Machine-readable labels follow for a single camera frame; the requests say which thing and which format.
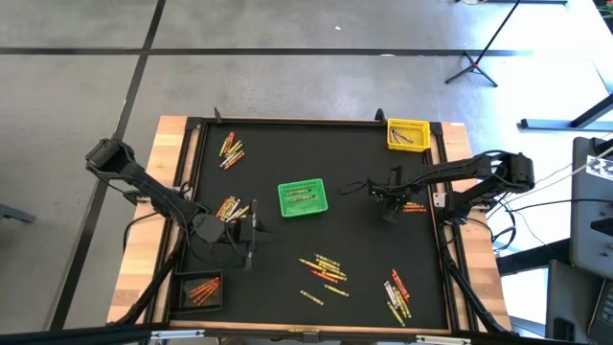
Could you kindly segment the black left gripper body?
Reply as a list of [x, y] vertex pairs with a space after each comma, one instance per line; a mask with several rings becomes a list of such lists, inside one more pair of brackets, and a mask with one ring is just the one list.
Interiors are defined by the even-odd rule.
[[240, 218], [225, 223], [225, 238], [229, 243], [248, 243], [248, 229]]

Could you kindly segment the yellow plastic basket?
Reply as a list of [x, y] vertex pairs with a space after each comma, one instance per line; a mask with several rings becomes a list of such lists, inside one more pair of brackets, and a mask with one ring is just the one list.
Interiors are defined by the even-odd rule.
[[[413, 140], [413, 144], [391, 142], [390, 130], [401, 132]], [[387, 146], [389, 150], [423, 152], [431, 147], [430, 123], [418, 120], [390, 119], [387, 122]]]

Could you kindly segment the green plastic basket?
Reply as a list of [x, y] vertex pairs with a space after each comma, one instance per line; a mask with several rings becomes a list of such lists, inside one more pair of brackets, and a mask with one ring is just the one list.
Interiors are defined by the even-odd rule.
[[[310, 189], [309, 193], [287, 196], [285, 193], [295, 190]], [[324, 182], [321, 178], [288, 182], [277, 187], [281, 214], [284, 218], [295, 218], [322, 213], [328, 210], [328, 201]], [[290, 203], [290, 199], [299, 196], [315, 195], [315, 198]]]

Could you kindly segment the black plastic tray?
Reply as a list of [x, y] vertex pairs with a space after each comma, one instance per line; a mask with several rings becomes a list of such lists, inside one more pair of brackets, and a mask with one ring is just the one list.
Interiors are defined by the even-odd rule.
[[[193, 288], [207, 281], [219, 278], [219, 295], [217, 304], [197, 307], [190, 297]], [[220, 270], [201, 272], [178, 273], [173, 276], [170, 287], [170, 313], [180, 314], [188, 312], [217, 311], [222, 309], [223, 276]]]

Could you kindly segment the black table base leg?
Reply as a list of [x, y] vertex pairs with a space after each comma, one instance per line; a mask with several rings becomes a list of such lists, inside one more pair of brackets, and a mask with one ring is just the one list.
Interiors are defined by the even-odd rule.
[[600, 121], [600, 117], [612, 111], [613, 93], [573, 120], [522, 119], [518, 127], [524, 130], [613, 131], [613, 121]]

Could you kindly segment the black tripod stand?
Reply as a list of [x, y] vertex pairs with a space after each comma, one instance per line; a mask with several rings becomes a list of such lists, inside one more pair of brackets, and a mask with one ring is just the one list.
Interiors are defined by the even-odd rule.
[[469, 53], [468, 51], [462, 52], [462, 57], [468, 61], [468, 66], [464, 68], [463, 70], [461, 70], [460, 72], [458, 72], [457, 74], [445, 80], [444, 81], [445, 84], [450, 84], [451, 82], [457, 80], [459, 77], [473, 73], [473, 74], [478, 74], [484, 77], [493, 87], [498, 86], [498, 84], [480, 67], [480, 62], [485, 56], [485, 54], [489, 51], [490, 46], [492, 45], [494, 40], [497, 38], [497, 36], [501, 33], [503, 28], [506, 26], [507, 22], [509, 21], [509, 19], [511, 18], [511, 16], [513, 15], [513, 13], [515, 12], [515, 10], [517, 9], [517, 7], [519, 6], [521, 2], [522, 0], [515, 0], [512, 8], [510, 9], [506, 17], [503, 19], [501, 24], [498, 26], [497, 30], [494, 32], [492, 37], [489, 39], [487, 45], [481, 50], [477, 58], [474, 58], [471, 55], [471, 53]]

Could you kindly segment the grey cabinet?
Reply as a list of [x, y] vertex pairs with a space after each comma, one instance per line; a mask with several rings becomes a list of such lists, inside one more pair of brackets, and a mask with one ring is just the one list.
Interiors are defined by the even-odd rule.
[[601, 143], [598, 138], [573, 141], [570, 258], [613, 279], [613, 148], [600, 156], [596, 147]]

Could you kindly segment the dark grey computer case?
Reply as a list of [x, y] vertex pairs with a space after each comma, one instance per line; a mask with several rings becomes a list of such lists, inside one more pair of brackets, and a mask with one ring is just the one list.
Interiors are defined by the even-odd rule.
[[587, 345], [613, 345], [613, 281], [550, 261], [545, 337]]

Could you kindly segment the grey floor object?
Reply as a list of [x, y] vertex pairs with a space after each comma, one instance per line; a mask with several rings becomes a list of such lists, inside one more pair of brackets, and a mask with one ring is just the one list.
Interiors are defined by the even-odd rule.
[[0, 219], [15, 219], [25, 223], [32, 223], [36, 216], [0, 203]]

